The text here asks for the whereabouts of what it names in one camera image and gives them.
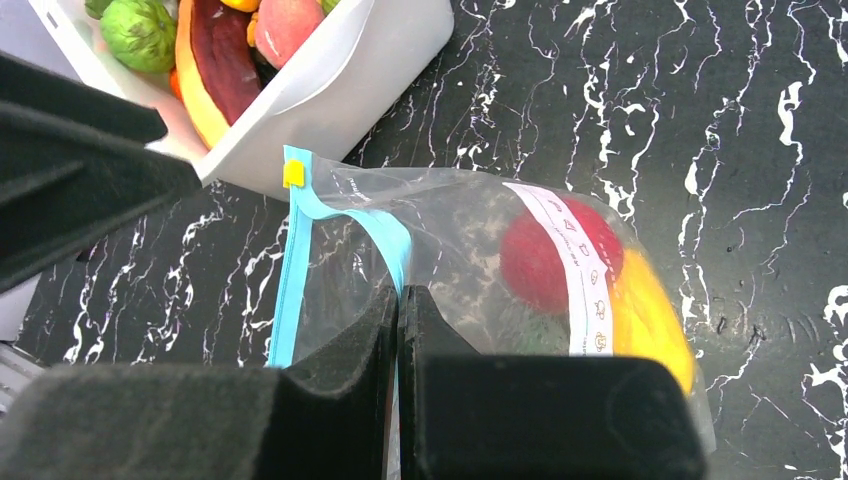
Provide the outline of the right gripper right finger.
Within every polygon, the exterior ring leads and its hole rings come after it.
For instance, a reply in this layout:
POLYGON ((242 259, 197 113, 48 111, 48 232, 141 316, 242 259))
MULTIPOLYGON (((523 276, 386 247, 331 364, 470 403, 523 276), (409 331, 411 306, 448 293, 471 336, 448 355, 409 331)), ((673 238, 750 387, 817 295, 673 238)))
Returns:
POLYGON ((477 352, 429 290, 398 314, 405 479, 702 479, 706 455, 660 363, 477 352))

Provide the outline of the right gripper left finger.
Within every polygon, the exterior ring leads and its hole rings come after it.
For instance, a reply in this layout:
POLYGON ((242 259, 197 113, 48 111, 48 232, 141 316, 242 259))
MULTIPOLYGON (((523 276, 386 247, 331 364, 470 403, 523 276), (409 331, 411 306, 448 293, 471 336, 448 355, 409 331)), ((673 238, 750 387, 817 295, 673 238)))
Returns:
POLYGON ((397 296, 285 369, 53 368, 1 425, 5 479, 379 479, 397 296))

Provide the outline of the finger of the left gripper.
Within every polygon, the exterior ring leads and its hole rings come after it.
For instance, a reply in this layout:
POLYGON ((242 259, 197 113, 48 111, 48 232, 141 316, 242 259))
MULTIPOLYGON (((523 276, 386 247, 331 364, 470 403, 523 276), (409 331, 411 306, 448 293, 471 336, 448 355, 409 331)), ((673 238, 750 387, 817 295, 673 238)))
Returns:
POLYGON ((201 189, 160 114, 1 56, 1 289, 201 189))

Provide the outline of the small green lime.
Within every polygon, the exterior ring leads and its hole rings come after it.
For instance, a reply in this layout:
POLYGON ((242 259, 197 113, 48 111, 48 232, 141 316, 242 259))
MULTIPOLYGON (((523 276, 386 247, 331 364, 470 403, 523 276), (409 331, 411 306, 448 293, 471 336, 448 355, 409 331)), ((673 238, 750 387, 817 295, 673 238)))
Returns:
POLYGON ((161 1, 112 1, 99 27, 108 51, 126 67, 146 74, 175 67, 177 20, 161 1))

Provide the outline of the clear zip top bag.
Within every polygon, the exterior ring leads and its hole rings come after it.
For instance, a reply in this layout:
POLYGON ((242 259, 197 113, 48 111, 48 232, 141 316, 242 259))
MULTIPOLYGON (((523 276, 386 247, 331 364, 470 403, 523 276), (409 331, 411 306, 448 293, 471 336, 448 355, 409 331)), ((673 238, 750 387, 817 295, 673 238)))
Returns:
MULTIPOLYGON (((631 357, 612 350, 609 288, 616 279, 607 282, 607 265, 564 196, 598 211, 623 251, 641 251, 663 285, 633 231, 586 195, 469 170, 363 169, 292 146, 283 153, 282 184, 290 216, 268 357, 274 367, 288 368, 329 343, 382 289, 395 291, 399 314, 402 293, 411 286, 427 288, 444 320, 482 354, 631 357), (503 235, 524 209, 560 255, 568 292, 564 314, 531 307, 501 275, 503 235)), ((398 315, 393 340, 385 470, 379 479, 405 479, 398 315)), ((678 386, 707 460, 715 435, 694 358, 692 392, 685 395, 678 386)))

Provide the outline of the red tomato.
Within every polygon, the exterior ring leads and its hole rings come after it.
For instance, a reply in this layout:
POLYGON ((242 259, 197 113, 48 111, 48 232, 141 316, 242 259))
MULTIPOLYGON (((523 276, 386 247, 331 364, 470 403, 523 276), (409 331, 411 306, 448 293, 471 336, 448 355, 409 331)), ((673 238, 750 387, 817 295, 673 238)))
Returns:
MULTIPOLYGON (((607 265, 611 283, 623 266, 622 244, 604 217, 589 203, 562 198, 607 265)), ((509 225, 500 246, 500 269, 509 290, 531 307, 546 313, 568 311, 566 272, 545 228, 524 209, 509 225)))

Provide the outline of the yellow mango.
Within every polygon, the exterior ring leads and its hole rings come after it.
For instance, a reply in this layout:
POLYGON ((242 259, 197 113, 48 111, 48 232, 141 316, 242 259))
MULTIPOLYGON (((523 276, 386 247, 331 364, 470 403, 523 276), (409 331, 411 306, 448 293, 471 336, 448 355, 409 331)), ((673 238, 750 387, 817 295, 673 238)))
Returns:
POLYGON ((695 378, 694 354, 676 310, 641 251, 623 251, 622 269, 609 288, 609 297, 613 354, 662 364, 689 395, 695 378))

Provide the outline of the pink peach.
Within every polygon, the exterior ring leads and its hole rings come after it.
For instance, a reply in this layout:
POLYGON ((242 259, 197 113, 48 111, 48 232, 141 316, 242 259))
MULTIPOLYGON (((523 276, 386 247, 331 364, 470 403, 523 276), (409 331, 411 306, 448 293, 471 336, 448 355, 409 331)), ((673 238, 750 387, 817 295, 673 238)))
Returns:
POLYGON ((254 29, 255 46, 271 66, 280 69, 324 18, 315 0, 263 0, 254 29))

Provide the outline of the raw red meat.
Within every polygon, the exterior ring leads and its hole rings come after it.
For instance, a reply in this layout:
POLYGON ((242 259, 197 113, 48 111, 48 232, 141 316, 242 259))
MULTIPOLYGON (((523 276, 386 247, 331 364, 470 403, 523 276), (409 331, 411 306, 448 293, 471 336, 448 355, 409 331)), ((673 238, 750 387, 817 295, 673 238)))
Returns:
POLYGON ((233 124, 261 91, 261 82, 246 40, 251 15, 219 0, 192 3, 191 46, 204 89, 233 124))

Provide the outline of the white plastic bin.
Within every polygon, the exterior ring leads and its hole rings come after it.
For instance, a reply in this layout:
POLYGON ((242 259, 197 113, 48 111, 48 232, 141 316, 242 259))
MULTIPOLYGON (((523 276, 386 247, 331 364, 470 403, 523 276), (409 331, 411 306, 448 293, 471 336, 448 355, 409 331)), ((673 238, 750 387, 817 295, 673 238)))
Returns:
POLYGON ((79 1, 32 9, 75 70, 94 88, 156 109, 167 135, 151 150, 190 162, 203 183, 222 180, 279 200, 287 145, 340 160, 450 39, 447 1, 343 1, 214 147, 204 146, 162 79, 111 57, 79 1))

